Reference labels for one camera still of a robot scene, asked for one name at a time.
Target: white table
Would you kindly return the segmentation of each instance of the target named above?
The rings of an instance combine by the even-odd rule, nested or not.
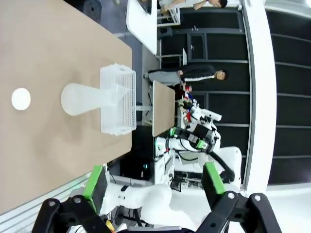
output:
[[[128,0],[126,13],[127,29],[156,55],[157,50],[157,10],[156,1],[152,1],[151,15],[146,13],[137,0]]]
[[[162,58],[166,57],[179,57],[179,66],[185,66],[187,64],[187,54],[185,49],[183,49],[182,54],[168,54],[156,56],[156,58],[159,58],[160,60],[160,69],[162,68]]]

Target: white wall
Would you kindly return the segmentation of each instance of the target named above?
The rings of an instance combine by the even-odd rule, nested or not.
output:
[[[245,0],[245,21],[248,22],[248,40],[251,38],[253,153],[247,161],[246,193],[264,192],[267,188],[276,133],[276,69],[269,24],[262,0]]]
[[[266,0],[265,8],[311,18],[311,8],[306,4],[306,1],[307,0]]]

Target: black wall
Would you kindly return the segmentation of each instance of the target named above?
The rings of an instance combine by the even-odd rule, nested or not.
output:
[[[242,178],[248,150],[250,122],[250,77],[242,12],[232,8],[181,9],[181,25],[172,27],[173,36],[162,39],[162,54],[181,54],[188,64],[210,63],[225,69],[226,81],[193,82],[192,94],[200,105],[221,114],[217,128],[221,147],[240,148]],[[177,59],[163,59],[163,67],[178,66]]]
[[[276,63],[276,140],[269,184],[311,182],[311,19],[268,11]]]

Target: wooden table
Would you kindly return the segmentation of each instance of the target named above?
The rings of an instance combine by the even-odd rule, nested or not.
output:
[[[175,92],[154,81],[152,101],[152,136],[156,137],[174,126]]]
[[[132,66],[132,51],[63,0],[0,1],[0,214],[131,149],[131,134],[101,133],[100,111],[67,115],[70,82],[100,86],[100,68]],[[11,104],[28,89],[25,111]]]

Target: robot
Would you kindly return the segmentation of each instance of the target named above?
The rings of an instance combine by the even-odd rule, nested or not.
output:
[[[247,233],[281,233],[267,197],[262,193],[243,197],[234,191],[225,191],[213,163],[205,163],[202,181],[211,212],[199,227],[185,213],[169,208],[172,191],[166,185],[133,188],[107,182],[102,166],[95,166],[82,195],[65,202],[46,199],[40,208],[32,233],[67,233],[72,226],[82,225],[87,233],[111,233],[99,215],[101,207],[108,211],[119,205],[128,208],[142,206],[141,217],[135,209],[138,228],[122,233],[222,233],[227,232],[231,221],[239,222]],[[170,228],[142,227],[142,221]]]
[[[173,127],[167,138],[157,137],[155,141],[156,156],[164,156],[174,150],[180,160],[197,163],[203,168],[205,162],[215,162],[227,190],[240,191],[242,154],[237,147],[220,148],[221,136],[213,121],[221,120],[221,115],[201,109],[193,103],[183,101],[181,106],[188,111],[190,119],[186,129]],[[185,152],[197,153],[197,159],[186,159]]]

